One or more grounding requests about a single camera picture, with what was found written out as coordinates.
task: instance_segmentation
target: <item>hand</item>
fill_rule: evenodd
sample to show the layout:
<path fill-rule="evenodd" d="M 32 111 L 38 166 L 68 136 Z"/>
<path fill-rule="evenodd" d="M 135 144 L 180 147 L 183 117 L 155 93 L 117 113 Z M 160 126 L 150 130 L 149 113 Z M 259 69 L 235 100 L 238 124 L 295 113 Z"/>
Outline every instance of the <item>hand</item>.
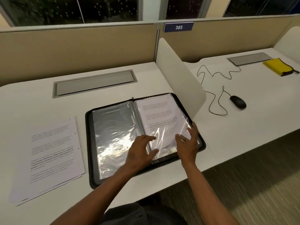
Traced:
<path fill-rule="evenodd" d="M 149 141 L 155 139 L 155 136 L 138 136 L 128 151 L 124 166 L 129 168 L 134 174 L 148 166 L 152 162 L 156 153 L 158 153 L 158 149 L 151 151 L 148 155 L 146 145 Z"/>
<path fill-rule="evenodd" d="M 183 167 L 188 165 L 196 165 L 196 155 L 199 149 L 197 142 L 199 132 L 196 124 L 193 122 L 193 128 L 188 128 L 187 130 L 191 135 L 190 140 L 182 135 L 175 135 L 177 154 L 181 159 L 181 164 Z"/>

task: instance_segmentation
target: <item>computer mouse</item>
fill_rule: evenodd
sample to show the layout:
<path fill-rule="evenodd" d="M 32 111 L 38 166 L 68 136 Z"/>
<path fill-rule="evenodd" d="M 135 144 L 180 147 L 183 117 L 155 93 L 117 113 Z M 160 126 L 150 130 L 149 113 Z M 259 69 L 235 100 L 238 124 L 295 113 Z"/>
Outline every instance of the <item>computer mouse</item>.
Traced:
<path fill-rule="evenodd" d="M 230 100 L 233 102 L 233 104 L 238 108 L 238 109 L 245 109 L 246 108 L 246 103 L 244 100 L 242 100 L 240 97 L 233 95 L 230 97 Z"/>

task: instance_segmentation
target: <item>floor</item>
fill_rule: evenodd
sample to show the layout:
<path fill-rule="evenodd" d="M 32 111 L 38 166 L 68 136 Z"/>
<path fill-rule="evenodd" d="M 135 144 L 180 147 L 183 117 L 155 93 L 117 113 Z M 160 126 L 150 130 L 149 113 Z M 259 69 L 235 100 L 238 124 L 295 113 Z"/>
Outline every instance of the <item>floor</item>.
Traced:
<path fill-rule="evenodd" d="M 300 130 L 203 174 L 241 224 L 300 224 Z M 160 194 L 189 225 L 202 224 L 187 180 Z"/>

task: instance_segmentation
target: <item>white desk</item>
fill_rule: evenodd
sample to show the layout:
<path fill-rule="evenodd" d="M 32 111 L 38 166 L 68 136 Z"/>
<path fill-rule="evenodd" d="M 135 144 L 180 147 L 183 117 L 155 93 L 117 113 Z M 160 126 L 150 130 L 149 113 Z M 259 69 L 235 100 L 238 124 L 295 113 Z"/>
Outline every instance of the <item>white desk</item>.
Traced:
<path fill-rule="evenodd" d="M 211 74 L 220 71 L 230 77 L 228 71 L 239 69 L 226 58 L 259 52 L 265 52 L 272 58 L 281 58 L 294 69 L 300 70 L 299 64 L 273 48 L 204 58 L 198 63 L 185 64 L 201 83 L 203 73 L 197 77 L 201 65 L 205 64 Z M 219 73 L 211 77 L 205 67 L 199 71 L 205 71 L 204 89 L 216 94 L 212 112 L 226 113 L 218 104 L 223 85 L 229 94 L 237 95 L 247 104 L 245 110 L 240 110 L 229 100 L 229 95 L 223 93 L 220 103 L 227 109 L 228 115 L 217 116 L 208 111 L 214 96 L 206 93 L 206 102 L 194 121 L 218 164 L 300 128 L 300 75 L 281 77 L 262 63 L 240 68 L 241 72 L 231 73 L 232 80 Z"/>
<path fill-rule="evenodd" d="M 61 98 L 52 98 L 53 82 L 132 69 L 137 83 L 109 87 Z M 154 62 L 80 73 L 49 79 L 21 82 L 0 87 L 0 224 L 50 224 L 59 215 L 92 191 L 88 179 L 85 113 L 93 108 L 173 92 Z M 76 116 L 77 130 L 86 174 L 21 206 L 8 203 L 16 157 L 21 148 L 16 141 L 28 128 Z M 207 148 L 200 152 L 201 170 L 214 166 L 213 154 Z M 135 202 L 186 178 L 180 161 L 132 178 L 110 207 Z"/>

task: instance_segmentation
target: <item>sign with white number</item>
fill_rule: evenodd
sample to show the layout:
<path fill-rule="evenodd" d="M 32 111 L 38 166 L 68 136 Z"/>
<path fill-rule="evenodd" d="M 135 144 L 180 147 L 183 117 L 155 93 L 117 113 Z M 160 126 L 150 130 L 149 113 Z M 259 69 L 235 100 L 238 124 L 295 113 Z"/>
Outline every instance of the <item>sign with white number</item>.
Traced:
<path fill-rule="evenodd" d="M 165 23 L 163 32 L 191 31 L 194 22 Z"/>

